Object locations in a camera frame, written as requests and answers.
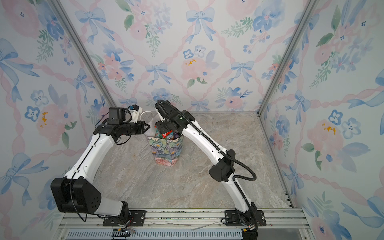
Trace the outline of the floral paper gift bag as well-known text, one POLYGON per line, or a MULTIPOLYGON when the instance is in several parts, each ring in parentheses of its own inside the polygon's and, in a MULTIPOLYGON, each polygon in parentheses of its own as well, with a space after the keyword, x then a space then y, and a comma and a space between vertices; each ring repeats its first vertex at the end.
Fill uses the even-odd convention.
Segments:
POLYGON ((182 153, 184 136, 179 140, 155 138, 156 135, 161 133, 155 126, 155 122, 159 120, 159 117, 156 116, 154 112, 144 111, 141 113, 139 120, 149 120, 148 124, 151 128, 146 131, 144 135, 149 143, 150 151, 153 154, 156 163, 163 166, 173 167, 182 153))

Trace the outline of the right aluminium corner post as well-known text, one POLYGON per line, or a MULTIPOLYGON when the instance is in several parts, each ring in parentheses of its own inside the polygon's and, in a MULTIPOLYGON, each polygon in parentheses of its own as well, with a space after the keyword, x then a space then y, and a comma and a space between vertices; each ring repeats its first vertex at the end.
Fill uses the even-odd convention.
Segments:
POLYGON ((276 85, 279 83, 280 77, 283 75, 283 72, 286 66, 290 62, 291 57, 297 48, 298 42, 301 36, 304 34, 305 28, 308 26, 310 18, 314 14, 314 11, 318 2, 319 1, 316 1, 316 0, 310 0, 308 1, 306 7, 304 8, 300 21, 297 24, 295 31, 293 32, 292 38, 289 41, 289 44, 287 45, 287 48, 282 56, 281 64, 279 65, 276 73, 274 74, 274 77, 272 78, 272 81, 269 87, 267 88, 267 92, 258 110, 258 117, 262 116, 264 111, 267 109, 269 99, 271 98, 276 85))

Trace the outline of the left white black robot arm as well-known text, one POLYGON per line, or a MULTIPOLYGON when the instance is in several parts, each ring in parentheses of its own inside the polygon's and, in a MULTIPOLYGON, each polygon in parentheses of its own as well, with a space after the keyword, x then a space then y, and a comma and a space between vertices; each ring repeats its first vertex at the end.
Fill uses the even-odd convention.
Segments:
POLYGON ((97 126, 91 142, 75 165, 64 177, 55 178, 51 183, 58 210, 61 213, 120 218, 127 222, 130 219, 127 202, 103 197, 93 182, 106 154, 121 136, 142 135, 150 128, 144 121, 97 126))

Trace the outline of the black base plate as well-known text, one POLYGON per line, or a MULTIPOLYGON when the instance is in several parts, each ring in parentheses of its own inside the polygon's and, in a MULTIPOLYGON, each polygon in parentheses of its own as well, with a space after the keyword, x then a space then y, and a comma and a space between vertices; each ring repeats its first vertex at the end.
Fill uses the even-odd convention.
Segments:
POLYGON ((254 225, 257 225, 257 227, 267 225, 265 214, 261 210, 256 210, 254 213, 251 213, 251 211, 242 213, 238 210, 226 210, 225 217, 222 220, 227 227, 250 228, 254 225))
POLYGON ((103 227, 142 227, 146 218, 145 210, 129 210, 120 216, 106 216, 103 227))

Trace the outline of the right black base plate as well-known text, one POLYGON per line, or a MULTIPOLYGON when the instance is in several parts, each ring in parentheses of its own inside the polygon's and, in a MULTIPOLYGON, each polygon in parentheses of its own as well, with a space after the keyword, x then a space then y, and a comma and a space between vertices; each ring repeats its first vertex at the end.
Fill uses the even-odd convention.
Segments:
POLYGON ((254 225, 257 225, 257 227, 267 225, 265 214, 261 210, 256 210, 254 213, 251 213, 251 211, 242 213, 238 210, 226 210, 225 217, 222 220, 227 227, 250 228, 254 225))

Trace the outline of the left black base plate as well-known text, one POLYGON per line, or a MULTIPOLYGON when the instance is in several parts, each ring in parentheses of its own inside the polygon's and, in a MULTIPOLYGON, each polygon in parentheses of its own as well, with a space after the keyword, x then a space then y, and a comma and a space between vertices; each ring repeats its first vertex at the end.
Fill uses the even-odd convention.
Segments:
POLYGON ((120 216, 106 216, 103 227, 142 227, 146 218, 145 210, 129 210, 120 216))

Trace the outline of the teal Fox's candy packet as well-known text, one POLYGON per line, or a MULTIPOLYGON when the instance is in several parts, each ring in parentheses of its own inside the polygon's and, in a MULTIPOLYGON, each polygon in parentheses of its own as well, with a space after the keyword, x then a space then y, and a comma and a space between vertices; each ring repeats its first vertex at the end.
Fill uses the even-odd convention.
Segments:
POLYGON ((170 133, 170 134, 158 134, 155 136, 155 138, 158 138, 158 139, 165 139, 165 140, 173 140, 175 137, 174 137, 174 134, 173 133, 170 133))

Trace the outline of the left aluminium corner post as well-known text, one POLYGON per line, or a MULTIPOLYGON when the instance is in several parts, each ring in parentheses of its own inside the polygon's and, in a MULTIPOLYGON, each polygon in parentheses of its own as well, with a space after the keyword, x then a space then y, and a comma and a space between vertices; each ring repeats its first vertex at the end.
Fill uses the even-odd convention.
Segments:
POLYGON ((91 56, 89 55, 85 45, 81 41, 81 38, 78 32, 76 31, 72 21, 70 20, 68 14, 66 13, 63 5, 61 4, 60 1, 48 1, 48 4, 53 9, 53 12, 58 17, 60 23, 63 25, 66 32, 71 37, 71 40, 73 41, 74 46, 77 52, 79 53, 81 60, 83 61, 83 63, 85 64, 85 67, 90 72, 99 90, 104 95, 107 103, 109 104, 110 107, 115 107, 116 106, 115 101, 113 100, 110 92, 107 89, 107 86, 105 85, 102 78, 100 77, 97 71, 97 68, 91 59, 91 56))

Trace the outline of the aluminium corner post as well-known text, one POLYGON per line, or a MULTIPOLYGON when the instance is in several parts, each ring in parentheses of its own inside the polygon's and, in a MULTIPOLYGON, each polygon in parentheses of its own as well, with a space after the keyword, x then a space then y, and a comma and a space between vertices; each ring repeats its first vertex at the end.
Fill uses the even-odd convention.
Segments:
POLYGON ((289 41, 289 44, 287 45, 287 48, 282 56, 281 64, 279 65, 276 73, 274 74, 274 77, 272 78, 272 81, 269 87, 267 88, 267 92, 258 110, 258 117, 262 116, 264 111, 267 109, 269 99, 271 98, 276 85, 279 83, 280 77, 283 75, 283 72, 286 66, 290 62, 291 57, 297 48, 298 42, 301 36, 304 34, 305 28, 308 26, 310 18, 314 14, 314 11, 318 2, 319 1, 316 1, 316 0, 310 0, 308 1, 306 7, 304 8, 300 21, 297 24, 295 31, 293 32, 292 38, 289 41))
POLYGON ((70 20, 68 14, 66 13, 63 5, 61 4, 60 1, 48 1, 48 4, 53 9, 53 12, 58 17, 60 23, 63 25, 66 32, 71 37, 71 40, 73 41, 74 46, 77 52, 79 53, 81 60, 83 61, 83 63, 85 64, 85 67, 90 72, 99 90, 104 95, 107 103, 109 104, 110 107, 115 107, 116 106, 115 101, 113 100, 110 92, 107 89, 107 86, 105 85, 102 78, 100 77, 97 71, 97 68, 91 59, 91 56, 89 55, 85 45, 81 41, 81 38, 78 32, 76 31, 72 21, 70 20))

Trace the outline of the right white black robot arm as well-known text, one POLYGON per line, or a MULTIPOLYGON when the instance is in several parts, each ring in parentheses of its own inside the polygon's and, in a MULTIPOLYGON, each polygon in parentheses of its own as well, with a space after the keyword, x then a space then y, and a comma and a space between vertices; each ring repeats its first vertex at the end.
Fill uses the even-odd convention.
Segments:
POLYGON ((241 224, 256 227, 258 225, 257 207, 238 181, 242 179, 253 182, 257 179, 256 173, 236 160, 234 150, 227 150, 212 139, 188 111, 180 111, 165 100, 158 100, 155 108, 160 117, 160 120, 155 123, 159 132, 165 134, 173 131, 187 137, 198 146, 213 164, 209 169, 209 175, 223 184, 234 201, 241 224))

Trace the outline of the red snack packet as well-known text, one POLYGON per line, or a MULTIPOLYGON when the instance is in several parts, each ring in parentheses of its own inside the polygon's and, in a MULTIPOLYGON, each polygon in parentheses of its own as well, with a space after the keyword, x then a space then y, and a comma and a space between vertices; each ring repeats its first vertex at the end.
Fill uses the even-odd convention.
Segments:
POLYGON ((174 138, 174 133, 173 133, 173 131, 169 131, 169 132, 163 134, 163 138, 164 138, 164 139, 173 139, 173 138, 174 138))

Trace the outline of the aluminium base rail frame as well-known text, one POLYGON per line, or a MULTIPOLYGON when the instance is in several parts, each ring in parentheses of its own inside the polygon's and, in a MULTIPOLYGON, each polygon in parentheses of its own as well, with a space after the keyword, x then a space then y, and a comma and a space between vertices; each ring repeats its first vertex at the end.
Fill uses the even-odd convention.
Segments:
POLYGON ((313 240, 302 209, 261 209, 255 230, 230 226, 234 212, 226 209, 133 209, 134 219, 124 227, 89 216, 82 222, 65 214, 54 240, 313 240))

